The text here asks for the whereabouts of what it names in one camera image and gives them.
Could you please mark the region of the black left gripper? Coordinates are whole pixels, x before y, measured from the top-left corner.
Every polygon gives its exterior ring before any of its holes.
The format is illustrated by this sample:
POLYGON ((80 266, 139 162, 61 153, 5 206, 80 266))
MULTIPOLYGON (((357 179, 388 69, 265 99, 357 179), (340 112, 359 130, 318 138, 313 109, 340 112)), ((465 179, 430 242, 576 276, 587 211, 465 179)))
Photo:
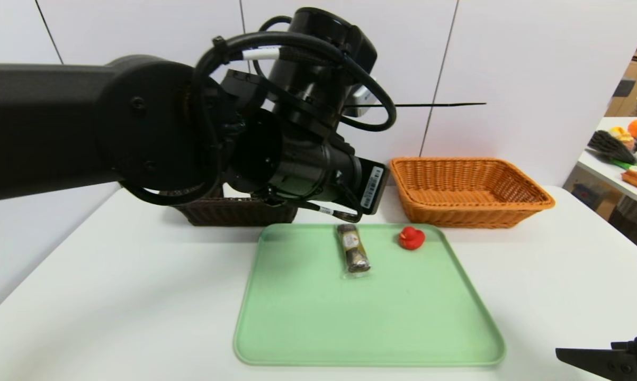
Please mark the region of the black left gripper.
POLYGON ((324 201, 362 214, 376 214, 388 183, 388 167, 332 145, 324 149, 327 159, 324 201))

